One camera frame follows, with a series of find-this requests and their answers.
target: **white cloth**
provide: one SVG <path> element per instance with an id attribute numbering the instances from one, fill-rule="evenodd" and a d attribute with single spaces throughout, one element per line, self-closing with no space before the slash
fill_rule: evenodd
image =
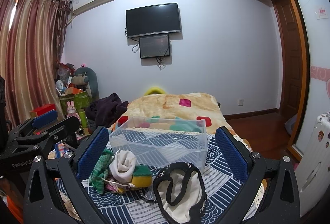
<path id="1" fill-rule="evenodd" d="M 135 155 L 129 150 L 121 150 L 115 153 L 109 169 L 112 176 L 120 183 L 129 183 L 132 181 L 135 165 Z"/>
<path id="2" fill-rule="evenodd" d="M 174 170 L 170 173 L 173 179 L 173 189 L 171 193 L 171 201 L 178 196 L 182 187 L 182 179 L 184 172 L 182 170 Z M 158 185 L 158 192 L 163 203 L 164 210 L 178 223 L 186 223 L 190 221 L 189 209 L 196 205 L 202 197 L 202 188 L 198 179 L 198 173 L 193 171 L 189 179 L 186 193 L 182 200 L 175 206 L 169 205 L 166 201 L 166 192 L 169 181 L 162 181 Z"/>

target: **dark purple clothing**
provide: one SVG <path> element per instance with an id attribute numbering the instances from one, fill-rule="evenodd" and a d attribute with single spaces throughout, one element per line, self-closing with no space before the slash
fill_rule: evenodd
<path id="1" fill-rule="evenodd" d="M 128 101 L 121 102 L 115 93 L 106 98 L 94 101 L 85 110 L 87 119 L 95 121 L 96 127 L 110 127 L 127 111 Z"/>

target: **door frame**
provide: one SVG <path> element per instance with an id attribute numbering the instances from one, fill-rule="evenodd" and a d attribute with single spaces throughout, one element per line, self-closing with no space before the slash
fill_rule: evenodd
<path id="1" fill-rule="evenodd" d="M 281 38 L 281 48 L 282 48 L 282 64 L 283 64 L 283 69 L 282 69 L 282 91 L 281 91 L 281 102 L 279 105 L 279 113 L 282 113 L 283 110 L 283 102 L 284 102 L 284 90 L 285 90 L 285 72 L 286 72 L 286 67 L 285 67 L 285 51 L 284 51 L 284 42 L 283 42 L 283 32 L 282 32 L 282 23 L 281 20 L 279 19 L 278 15 L 278 10 L 277 7 L 275 6 L 275 0 L 272 0 L 272 4 L 275 10 L 275 15 L 277 19 L 277 24 L 279 28 L 279 36 Z"/>
<path id="2" fill-rule="evenodd" d="M 299 101 L 299 108 L 297 113 L 297 120 L 294 125 L 294 128 L 291 133 L 291 138 L 288 142 L 287 149 L 288 151 L 298 160 L 300 161 L 302 158 L 302 154 L 296 149 L 294 146 L 294 143 L 297 141 L 298 134 L 301 130 L 301 126 L 304 120 L 305 112 L 306 112 L 306 106 L 307 106 L 307 99 L 308 99 L 308 92 L 309 92 L 309 85 L 310 85 L 310 54 L 309 54 L 309 45 L 307 40 L 307 31 L 305 27 L 305 22 L 303 19 L 303 15 L 300 10 L 300 6 L 298 4 L 298 0 L 290 0 L 293 12 L 295 14 L 297 25 L 298 25 L 298 33 L 300 37 L 300 46 L 301 46 L 301 53 L 302 53 L 302 85 L 301 85 L 301 94 L 300 94 L 300 101 Z M 281 46 L 282 46 L 282 57 L 284 56 L 284 44 L 283 44 L 283 34 L 282 29 L 280 25 L 280 21 L 278 20 L 278 13 L 276 8 L 275 14 L 278 21 L 278 27 L 280 31 L 280 38 L 281 38 Z M 283 78 L 285 76 L 285 61 L 283 60 Z M 282 83 L 282 92 L 281 92 L 281 103 L 280 103 L 280 109 L 283 104 L 283 91 L 284 91 L 284 83 Z"/>

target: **baseboard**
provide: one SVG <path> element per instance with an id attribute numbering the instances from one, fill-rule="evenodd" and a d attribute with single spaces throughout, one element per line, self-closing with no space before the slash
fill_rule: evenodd
<path id="1" fill-rule="evenodd" d="M 252 111 L 252 112 L 246 112 L 246 113 L 224 115 L 223 117 L 225 117 L 226 120 L 232 120 L 232 119 L 240 119 L 240 118 L 258 116 L 258 115 L 263 115 L 263 114 L 268 114 L 268 113 L 273 113 L 273 112 L 279 112 L 279 109 L 271 108 L 271 109 Z"/>

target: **black cable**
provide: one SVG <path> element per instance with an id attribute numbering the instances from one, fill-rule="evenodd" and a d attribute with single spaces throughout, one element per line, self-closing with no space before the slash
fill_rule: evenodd
<path id="1" fill-rule="evenodd" d="M 132 48 L 132 52 L 136 53 L 139 50 L 139 48 L 140 48 L 140 44 L 138 43 L 138 44 L 134 45 L 134 47 Z"/>
<path id="2" fill-rule="evenodd" d="M 133 52 L 133 53 L 138 52 L 138 50 L 139 50 L 139 48 L 140 48 L 140 41 L 138 41 L 138 40 L 134 40 L 134 39 L 132 39 L 132 38 L 130 38 L 130 39 L 133 40 L 133 41 L 137 41 L 137 42 L 139 42 L 138 44 L 134 45 L 134 47 L 132 48 L 132 52 Z"/>
<path id="3" fill-rule="evenodd" d="M 164 56 L 162 56 L 162 57 L 157 57 L 157 58 L 156 58 L 156 61 L 157 61 L 157 63 L 158 63 L 158 66 L 159 66 L 160 70 L 162 70 L 162 61 L 164 60 L 164 57 L 166 56 L 166 54 L 167 54 L 167 52 L 168 52 L 168 49 L 170 48 L 170 45 L 171 45 L 171 38 L 170 38 L 170 35 L 168 36 L 168 38 L 169 38 L 169 40 L 170 40 L 170 43 L 169 43 L 169 45 L 168 45 L 168 47 L 167 47 L 167 50 L 166 50 Z"/>
<path id="4" fill-rule="evenodd" d="M 131 40 L 133 40 L 133 41 L 138 41 L 138 42 L 140 42 L 139 40 L 134 40 L 133 38 L 127 38 L 127 39 L 131 39 Z"/>

